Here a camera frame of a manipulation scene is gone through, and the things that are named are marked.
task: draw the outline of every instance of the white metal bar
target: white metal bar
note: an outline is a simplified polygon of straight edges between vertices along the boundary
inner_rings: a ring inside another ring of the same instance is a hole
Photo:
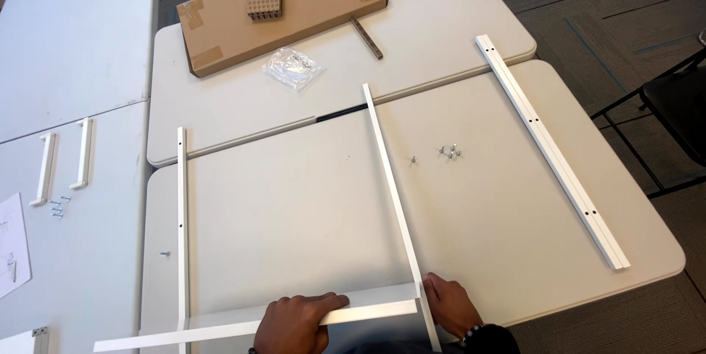
[[[46,326],[0,339],[0,353],[3,354],[47,354],[48,349],[49,330]]]
[[[390,286],[346,293],[351,303],[348,307],[333,310],[321,320],[321,325],[394,317],[417,313],[417,301],[414,298],[414,287],[410,284]],[[403,300],[385,302],[389,297],[399,297]],[[257,332],[260,321],[265,315],[267,306],[250,307],[231,312],[207,314],[202,317],[215,317],[223,323],[210,323],[201,320],[205,325],[198,329],[187,329],[136,336],[125,339],[103,340],[95,342],[93,352],[129,350],[161,346],[165,344],[184,344],[192,341],[220,339],[232,336],[251,335]]]
[[[608,265],[613,269],[629,267],[630,262],[628,262],[618,242],[608,229],[603,217],[596,210],[591,198],[584,190],[552,136],[546,130],[543,121],[534,111],[534,107],[525,96],[515,77],[510,73],[490,38],[487,35],[480,35],[476,37],[476,44],[481,49],[481,53],[490,64],[507,96],[515,106],[517,114],[520,115],[525,126],[532,134],[535,143],[542,150],[544,158],[552,167],[554,175],[560,181],[561,186],[564,188],[584,225],[591,233]]]
[[[51,161],[54,158],[54,140],[57,134],[50,132],[40,136],[44,141],[44,154],[42,155],[42,169],[40,171],[40,184],[37,187],[37,199],[30,201],[31,206],[42,205],[47,202],[49,192],[49,177],[51,176]]]
[[[397,222],[400,225],[402,241],[404,242],[404,248],[407,251],[407,260],[410,262],[411,275],[414,278],[414,282],[416,284],[417,295],[419,295],[419,297],[421,298],[421,312],[424,315],[424,322],[427,324],[427,332],[429,334],[429,340],[431,341],[431,348],[432,350],[440,353],[441,344],[439,343],[438,336],[436,334],[434,318],[431,316],[431,310],[429,309],[427,294],[424,292],[424,284],[421,283],[421,273],[419,272],[417,255],[414,253],[414,246],[411,243],[410,230],[407,227],[407,219],[404,218],[404,211],[402,210],[400,194],[397,192],[397,185],[395,184],[393,169],[392,167],[390,167],[388,151],[385,149],[385,141],[383,140],[383,134],[380,130],[380,122],[378,121],[377,113],[375,113],[373,97],[370,95],[370,88],[368,87],[367,83],[363,84],[363,92],[365,93],[365,100],[368,104],[368,110],[370,110],[370,119],[373,123],[375,139],[378,142],[378,150],[380,151],[380,158],[383,161],[385,177],[387,178],[388,187],[390,188],[390,195],[393,197],[393,205],[395,206],[395,213],[397,214]]]
[[[176,186],[179,226],[179,329],[183,330],[189,318],[189,203],[186,190],[186,129],[176,129]],[[179,344],[179,354],[189,354],[188,343]]]
[[[86,117],[76,124],[83,125],[81,133],[81,155],[78,159],[78,181],[69,189],[76,190],[88,186],[88,160],[90,158],[90,140],[93,131],[93,120]]]

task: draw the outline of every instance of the left hand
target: left hand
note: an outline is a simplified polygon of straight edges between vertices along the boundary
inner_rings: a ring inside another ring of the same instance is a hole
[[[283,297],[265,311],[255,333],[258,354],[321,354],[328,346],[328,328],[319,326],[329,312],[349,304],[345,295]]]

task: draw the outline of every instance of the sleeve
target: sleeve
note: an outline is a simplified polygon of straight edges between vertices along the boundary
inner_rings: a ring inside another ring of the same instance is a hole
[[[520,353],[515,336],[494,323],[489,323],[466,338],[463,352],[471,353]]]

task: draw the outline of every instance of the hand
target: hand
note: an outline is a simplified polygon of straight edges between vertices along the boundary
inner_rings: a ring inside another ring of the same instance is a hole
[[[434,322],[446,332],[463,339],[469,329],[483,323],[466,290],[457,281],[446,281],[429,273],[421,277],[421,282],[427,292]]]
[[[272,302],[255,333],[253,348],[258,354],[321,354],[328,346],[328,328],[319,326],[322,318],[348,303],[348,297],[333,292]]]

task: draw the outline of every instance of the white drawer handle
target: white drawer handle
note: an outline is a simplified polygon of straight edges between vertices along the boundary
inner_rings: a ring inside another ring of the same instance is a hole
[[[51,160],[54,159],[54,140],[57,134],[50,132],[40,136],[44,141],[44,155],[42,156],[42,171],[40,172],[40,185],[37,188],[37,199],[30,201],[31,206],[42,205],[47,202],[49,191],[49,176],[51,175]]]
[[[83,125],[83,133],[81,135],[81,157],[78,159],[78,181],[68,187],[72,190],[88,186],[88,159],[90,157],[90,138],[93,120],[86,117],[81,121],[77,121],[76,124]]]

